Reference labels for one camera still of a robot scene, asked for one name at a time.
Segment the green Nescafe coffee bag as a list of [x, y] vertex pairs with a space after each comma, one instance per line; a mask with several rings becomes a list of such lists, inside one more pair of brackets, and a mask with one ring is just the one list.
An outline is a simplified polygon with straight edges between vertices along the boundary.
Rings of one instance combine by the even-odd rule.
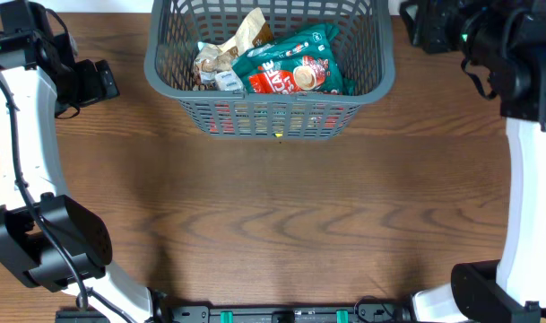
[[234, 60], [232, 69], [250, 93], [350, 95], [354, 81], [342, 75], [331, 49], [339, 33], [334, 24], [307, 26], [246, 51]]

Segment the red spaghetti packet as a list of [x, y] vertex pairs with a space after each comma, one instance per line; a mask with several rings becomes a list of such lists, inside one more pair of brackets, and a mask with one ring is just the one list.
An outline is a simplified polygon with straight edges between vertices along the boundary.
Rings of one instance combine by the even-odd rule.
[[273, 138], [330, 138], [350, 123], [354, 109], [303, 103], [217, 103], [199, 110], [197, 125], [211, 135]]

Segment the beige paper pouch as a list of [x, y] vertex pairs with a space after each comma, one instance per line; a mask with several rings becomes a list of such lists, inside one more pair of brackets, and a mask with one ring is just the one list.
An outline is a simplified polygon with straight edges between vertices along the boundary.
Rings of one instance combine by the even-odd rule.
[[236, 33], [220, 45], [198, 42], [199, 53], [193, 63], [194, 90], [217, 89], [215, 75], [232, 70], [233, 61], [252, 48], [273, 41], [273, 33], [260, 8], [253, 9]]

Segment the white Kleenex tissue multipack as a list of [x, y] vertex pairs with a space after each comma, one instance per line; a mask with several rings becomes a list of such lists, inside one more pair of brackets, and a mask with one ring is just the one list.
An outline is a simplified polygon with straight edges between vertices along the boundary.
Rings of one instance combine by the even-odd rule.
[[217, 73], [215, 84], [219, 91], [238, 92], [244, 90], [244, 84], [232, 70]]

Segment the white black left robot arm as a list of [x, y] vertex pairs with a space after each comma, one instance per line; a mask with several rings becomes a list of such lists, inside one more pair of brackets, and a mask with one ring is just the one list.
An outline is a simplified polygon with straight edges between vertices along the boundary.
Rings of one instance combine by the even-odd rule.
[[118, 96], [108, 63], [78, 60], [42, 4], [2, 3], [0, 18], [0, 263], [111, 322], [171, 321], [162, 294], [113, 261], [105, 223], [71, 198], [61, 167], [56, 120]]

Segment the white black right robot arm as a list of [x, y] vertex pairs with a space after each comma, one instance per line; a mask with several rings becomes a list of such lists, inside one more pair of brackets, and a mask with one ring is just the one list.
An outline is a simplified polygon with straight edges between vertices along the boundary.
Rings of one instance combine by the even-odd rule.
[[405, 1], [399, 13], [413, 46], [488, 70], [475, 87], [500, 101], [511, 161], [501, 258], [454, 266], [447, 284], [412, 296], [412, 319], [546, 319], [546, 0]]

